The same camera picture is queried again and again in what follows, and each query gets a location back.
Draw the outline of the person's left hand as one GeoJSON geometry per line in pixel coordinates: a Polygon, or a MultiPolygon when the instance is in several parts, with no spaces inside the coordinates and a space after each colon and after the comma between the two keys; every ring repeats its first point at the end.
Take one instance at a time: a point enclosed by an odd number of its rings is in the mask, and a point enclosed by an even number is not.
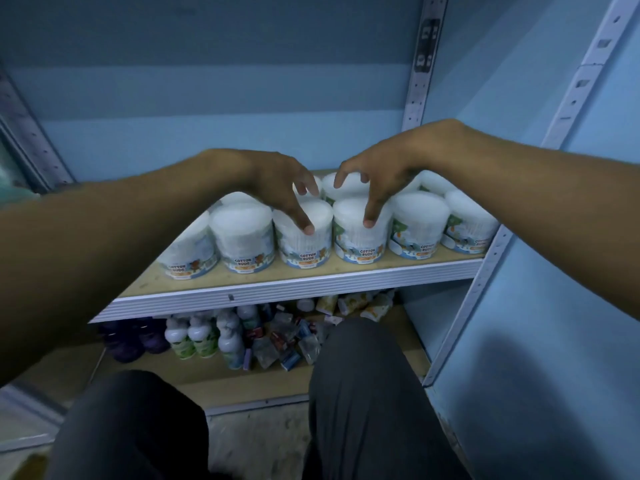
{"type": "Polygon", "coordinates": [[[246,176],[241,191],[273,208],[273,191],[292,187],[299,194],[319,195],[315,177],[295,158],[277,152],[240,150],[246,176]]]}

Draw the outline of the person's right hand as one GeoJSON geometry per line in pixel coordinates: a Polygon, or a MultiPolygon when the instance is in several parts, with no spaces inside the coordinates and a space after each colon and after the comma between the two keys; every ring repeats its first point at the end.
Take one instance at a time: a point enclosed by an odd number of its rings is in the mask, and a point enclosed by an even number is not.
{"type": "Polygon", "coordinates": [[[407,130],[343,161],[334,179],[340,188],[351,173],[370,185],[389,185],[394,195],[420,172],[429,170],[453,182],[451,151],[463,124],[447,119],[407,130]]]}

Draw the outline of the person's right forearm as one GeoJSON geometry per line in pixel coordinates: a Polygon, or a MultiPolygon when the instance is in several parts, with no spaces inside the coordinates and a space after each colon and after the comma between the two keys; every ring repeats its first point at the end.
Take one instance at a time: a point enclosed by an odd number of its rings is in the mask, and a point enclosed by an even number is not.
{"type": "Polygon", "coordinates": [[[640,321],[640,164],[434,124],[446,178],[562,272],[640,321]]]}

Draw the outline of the person's left forearm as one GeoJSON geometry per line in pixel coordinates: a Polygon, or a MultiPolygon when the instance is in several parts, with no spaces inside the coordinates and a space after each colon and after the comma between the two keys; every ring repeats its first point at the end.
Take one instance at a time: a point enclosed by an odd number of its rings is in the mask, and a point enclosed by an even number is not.
{"type": "Polygon", "coordinates": [[[253,176],[245,150],[206,150],[137,177],[0,209],[0,387],[116,298],[225,192],[253,176]]]}

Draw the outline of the rows of cotton bud tubs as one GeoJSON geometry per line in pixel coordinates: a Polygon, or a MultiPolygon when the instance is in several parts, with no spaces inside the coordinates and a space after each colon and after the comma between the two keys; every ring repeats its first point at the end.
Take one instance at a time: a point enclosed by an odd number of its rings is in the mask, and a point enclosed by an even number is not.
{"type": "Polygon", "coordinates": [[[248,195],[228,194],[189,225],[155,266],[175,282],[199,279],[203,287],[222,287],[449,264],[462,276],[474,276],[475,262],[484,259],[483,253],[466,255],[441,244],[418,260],[405,258],[389,250],[382,235],[372,241],[373,248],[354,247],[335,223],[329,202],[306,195],[300,204],[316,227],[313,235],[248,195]]]}

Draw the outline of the wooden shelf board, white edge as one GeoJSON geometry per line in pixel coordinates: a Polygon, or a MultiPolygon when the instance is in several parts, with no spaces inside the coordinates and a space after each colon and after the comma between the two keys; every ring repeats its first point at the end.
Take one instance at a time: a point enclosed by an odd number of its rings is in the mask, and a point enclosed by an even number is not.
{"type": "Polygon", "coordinates": [[[181,360],[171,351],[145,354],[123,364],[110,357],[101,343],[94,342],[55,350],[29,369],[22,380],[69,406],[94,380],[133,369],[157,374],[214,415],[249,404],[261,408],[286,397],[306,395],[314,367],[302,360],[290,371],[279,362],[266,370],[256,363],[251,371],[231,370],[219,354],[181,360]]]}
{"type": "Polygon", "coordinates": [[[466,280],[476,276],[483,258],[443,247],[421,261],[386,251],[369,265],[332,255],[313,269],[295,269],[276,258],[258,273],[237,274],[219,264],[193,280],[173,280],[153,264],[91,323],[466,280]]]}

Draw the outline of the orange and white pouches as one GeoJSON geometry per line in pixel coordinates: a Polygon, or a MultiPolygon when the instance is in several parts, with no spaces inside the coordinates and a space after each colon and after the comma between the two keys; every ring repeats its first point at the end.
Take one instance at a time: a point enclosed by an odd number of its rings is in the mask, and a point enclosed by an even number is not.
{"type": "Polygon", "coordinates": [[[318,298],[315,311],[324,315],[325,322],[338,325],[348,316],[359,316],[373,322],[388,314],[394,306],[397,289],[354,292],[343,296],[318,298]]]}

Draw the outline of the white bottle, dark label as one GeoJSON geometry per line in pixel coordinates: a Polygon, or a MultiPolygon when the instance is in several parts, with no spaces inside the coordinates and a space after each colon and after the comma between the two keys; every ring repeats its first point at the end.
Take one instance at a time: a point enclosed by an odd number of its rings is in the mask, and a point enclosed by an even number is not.
{"type": "Polygon", "coordinates": [[[252,331],[262,327],[262,320],[258,305],[240,305],[236,307],[236,314],[244,331],[252,331]]]}

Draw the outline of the pile of small clear packets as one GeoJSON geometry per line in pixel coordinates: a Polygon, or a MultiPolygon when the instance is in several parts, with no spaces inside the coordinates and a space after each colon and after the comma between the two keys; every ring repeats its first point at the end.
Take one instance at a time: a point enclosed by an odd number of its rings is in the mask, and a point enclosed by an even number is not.
{"type": "Polygon", "coordinates": [[[318,298],[302,298],[258,305],[262,327],[244,331],[244,371],[256,365],[267,370],[279,364],[284,371],[313,365],[336,325],[316,312],[318,298]]]}

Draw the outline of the white pump bottle, blue label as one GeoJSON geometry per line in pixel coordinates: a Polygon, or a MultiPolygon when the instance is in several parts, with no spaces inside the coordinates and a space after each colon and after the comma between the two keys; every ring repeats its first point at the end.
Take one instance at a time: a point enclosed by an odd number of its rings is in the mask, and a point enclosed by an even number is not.
{"type": "Polygon", "coordinates": [[[240,332],[228,325],[219,327],[219,331],[218,348],[226,366],[230,370],[242,369],[246,348],[240,332]]]}

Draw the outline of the white bottle with green label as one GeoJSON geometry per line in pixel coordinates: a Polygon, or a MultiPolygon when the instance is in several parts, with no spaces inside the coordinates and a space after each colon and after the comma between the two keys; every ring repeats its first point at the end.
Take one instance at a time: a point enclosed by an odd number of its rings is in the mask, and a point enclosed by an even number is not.
{"type": "Polygon", "coordinates": [[[170,315],[166,319],[164,337],[178,359],[187,360],[196,355],[195,345],[189,337],[187,320],[170,315]]]}
{"type": "Polygon", "coordinates": [[[201,358],[213,357],[218,351],[218,335],[211,319],[201,315],[189,318],[188,337],[201,358]]]}

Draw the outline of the person's right leg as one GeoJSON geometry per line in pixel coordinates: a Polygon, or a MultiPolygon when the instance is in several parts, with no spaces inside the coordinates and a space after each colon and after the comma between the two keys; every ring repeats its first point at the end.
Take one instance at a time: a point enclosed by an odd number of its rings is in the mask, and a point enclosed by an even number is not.
{"type": "Polygon", "coordinates": [[[325,341],[308,425],[301,480],[471,480],[395,338],[369,319],[325,341]]]}

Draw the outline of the person's leg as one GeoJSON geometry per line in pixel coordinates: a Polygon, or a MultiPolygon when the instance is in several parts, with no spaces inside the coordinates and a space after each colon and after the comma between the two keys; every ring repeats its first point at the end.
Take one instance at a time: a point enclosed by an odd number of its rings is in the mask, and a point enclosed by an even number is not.
{"type": "Polygon", "coordinates": [[[395,338],[369,319],[325,341],[308,425],[301,480],[471,480],[395,338]]]}
{"type": "Polygon", "coordinates": [[[45,480],[212,480],[203,409],[158,375],[124,371],[76,399],[45,480]]]}

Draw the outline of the purple bath sponges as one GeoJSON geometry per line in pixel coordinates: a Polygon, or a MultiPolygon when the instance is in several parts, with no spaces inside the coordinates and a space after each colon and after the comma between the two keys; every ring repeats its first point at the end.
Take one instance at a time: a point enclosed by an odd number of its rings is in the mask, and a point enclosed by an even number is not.
{"type": "Polygon", "coordinates": [[[132,363],[146,353],[158,355],[169,350],[165,330],[165,321],[153,317],[101,322],[98,327],[107,354],[119,363],[132,363]]]}

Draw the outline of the person's left leg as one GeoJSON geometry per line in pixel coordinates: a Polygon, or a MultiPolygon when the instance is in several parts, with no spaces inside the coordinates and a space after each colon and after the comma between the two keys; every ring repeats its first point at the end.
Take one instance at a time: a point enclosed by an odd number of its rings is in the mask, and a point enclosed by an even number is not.
{"type": "Polygon", "coordinates": [[[124,371],[76,399],[45,480],[212,480],[203,409],[158,375],[124,371]]]}

